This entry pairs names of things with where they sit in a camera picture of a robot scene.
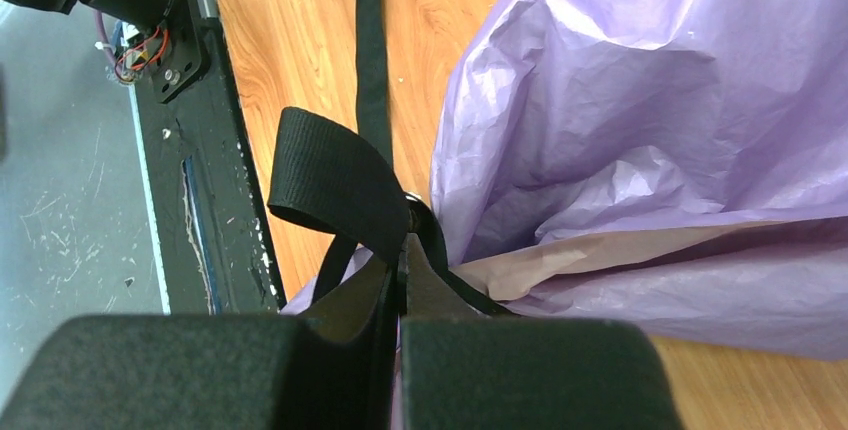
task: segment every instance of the bolt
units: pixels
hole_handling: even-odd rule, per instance
[[[165,70],[165,80],[171,85],[176,85],[180,81],[180,72],[171,70],[170,68]]]

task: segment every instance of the plastic bag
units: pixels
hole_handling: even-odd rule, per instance
[[[844,2],[499,0],[433,154],[456,272],[528,315],[848,357]]]

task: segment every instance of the black strap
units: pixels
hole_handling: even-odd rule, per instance
[[[383,0],[356,0],[356,78],[359,134],[392,165]]]
[[[392,172],[383,0],[356,0],[356,119],[359,134],[298,108],[283,110],[271,173],[271,213],[335,234],[315,283],[315,304],[335,289],[358,244],[396,269],[407,231],[463,300],[489,315],[512,315],[448,269],[444,236],[429,208],[407,201]]]

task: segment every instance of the scratched surface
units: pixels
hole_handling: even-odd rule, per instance
[[[65,320],[162,312],[129,94],[95,35],[87,8],[0,1],[0,406]]]

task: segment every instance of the wooden floor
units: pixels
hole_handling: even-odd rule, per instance
[[[386,0],[395,166],[426,196],[450,71],[495,0]],[[355,128],[354,0],[218,0],[262,192],[280,110]],[[286,294],[317,271],[329,237],[271,218]],[[655,339],[690,429],[848,428],[848,362],[821,363]]]

